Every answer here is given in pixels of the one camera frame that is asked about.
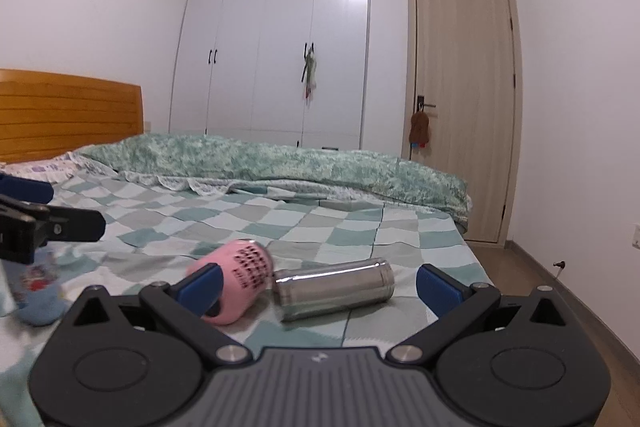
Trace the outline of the wooden headboard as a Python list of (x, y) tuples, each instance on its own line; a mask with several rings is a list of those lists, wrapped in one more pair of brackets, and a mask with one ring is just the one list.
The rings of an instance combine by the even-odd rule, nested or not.
[(3, 69), (1, 160), (48, 159), (143, 132), (142, 90), (111, 80)]

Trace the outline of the green floral quilt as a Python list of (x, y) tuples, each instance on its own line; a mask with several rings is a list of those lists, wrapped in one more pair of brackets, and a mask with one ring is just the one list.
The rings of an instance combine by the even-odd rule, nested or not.
[(315, 150), (216, 135), (140, 134), (88, 145), (73, 158), (107, 176), (201, 195), (285, 191), (295, 198), (368, 200), (428, 207), (466, 228), (466, 183), (417, 162), (366, 150)]

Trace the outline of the pink cup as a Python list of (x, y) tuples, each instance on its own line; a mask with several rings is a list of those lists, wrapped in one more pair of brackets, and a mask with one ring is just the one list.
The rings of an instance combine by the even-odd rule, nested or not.
[(235, 239), (222, 245), (190, 265), (186, 275), (207, 263), (217, 263), (222, 271), (220, 296), (213, 308), (202, 315), (206, 322), (217, 326), (238, 321), (266, 289), (273, 272), (270, 254), (254, 239)]

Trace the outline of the white wardrobe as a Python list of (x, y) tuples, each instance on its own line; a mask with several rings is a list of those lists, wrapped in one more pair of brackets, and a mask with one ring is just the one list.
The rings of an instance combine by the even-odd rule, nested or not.
[[(168, 129), (242, 141), (357, 150), (369, 0), (188, 0)], [(304, 53), (316, 89), (304, 100)]]

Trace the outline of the wooden door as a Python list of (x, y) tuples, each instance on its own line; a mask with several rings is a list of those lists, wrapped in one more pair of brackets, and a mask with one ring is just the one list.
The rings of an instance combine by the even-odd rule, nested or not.
[(522, 129), (516, 0), (409, 0), (405, 116), (436, 108), (430, 142), (402, 157), (458, 176), (473, 208), (465, 239), (501, 247), (512, 215)]

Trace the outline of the checkered green bed sheet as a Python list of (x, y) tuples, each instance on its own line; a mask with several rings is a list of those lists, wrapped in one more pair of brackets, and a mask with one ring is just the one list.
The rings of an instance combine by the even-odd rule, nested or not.
[(276, 186), (155, 181), (78, 172), (55, 190), (58, 205), (98, 210), (98, 243), (55, 244), (51, 254), (66, 303), (89, 285), (134, 294), (177, 282), (198, 258), (235, 239), (267, 248), (277, 269), (309, 269), (381, 258), (393, 268), (387, 303), (283, 323), (262, 295), (226, 333), (250, 350), (267, 346), (361, 347), (386, 351), (435, 321), (416, 295), (416, 270), (431, 263), (471, 284), (486, 272), (447, 213), (322, 194), (309, 184)]

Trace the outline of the blue cartoon cup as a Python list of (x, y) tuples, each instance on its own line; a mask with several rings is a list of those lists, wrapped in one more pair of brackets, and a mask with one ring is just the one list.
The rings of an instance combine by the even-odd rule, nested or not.
[(51, 245), (35, 251), (31, 265), (2, 260), (17, 318), (30, 326), (47, 326), (66, 312), (60, 271)]

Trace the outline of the white wall socket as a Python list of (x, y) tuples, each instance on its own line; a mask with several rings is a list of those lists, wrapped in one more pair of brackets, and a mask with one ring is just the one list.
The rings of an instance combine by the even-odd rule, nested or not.
[(632, 244), (632, 246), (634, 246), (634, 248), (640, 249), (640, 225), (639, 225), (639, 223), (637, 223), (634, 226), (634, 235), (632, 236), (631, 244)]

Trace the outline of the stainless steel cylinder cup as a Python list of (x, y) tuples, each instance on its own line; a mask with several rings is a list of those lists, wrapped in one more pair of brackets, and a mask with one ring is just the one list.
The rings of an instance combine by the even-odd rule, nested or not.
[(282, 322), (386, 303), (395, 291), (395, 275), (381, 258), (279, 270), (271, 290)]

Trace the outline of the green hanging ornament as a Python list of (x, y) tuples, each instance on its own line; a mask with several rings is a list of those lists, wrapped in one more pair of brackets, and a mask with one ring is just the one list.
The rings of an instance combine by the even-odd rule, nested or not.
[(316, 80), (314, 79), (316, 67), (316, 52), (314, 52), (314, 44), (311, 43), (311, 45), (305, 49), (303, 74), (302, 78), (300, 78), (300, 82), (303, 83), (304, 86), (304, 100), (306, 102), (311, 101), (314, 89), (316, 89)]

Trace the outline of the purple patterned pillow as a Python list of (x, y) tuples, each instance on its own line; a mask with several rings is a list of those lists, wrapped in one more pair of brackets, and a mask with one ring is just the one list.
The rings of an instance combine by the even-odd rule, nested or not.
[(60, 184), (88, 171), (90, 161), (72, 152), (67, 152), (48, 159), (14, 162), (2, 162), (1, 172), (17, 178)]

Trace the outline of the brown plush toy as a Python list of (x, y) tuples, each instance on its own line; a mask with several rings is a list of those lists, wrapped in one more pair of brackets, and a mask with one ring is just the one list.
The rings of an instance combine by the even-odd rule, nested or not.
[(424, 110), (418, 110), (410, 119), (409, 143), (412, 148), (423, 148), (428, 142), (430, 142), (430, 118)]

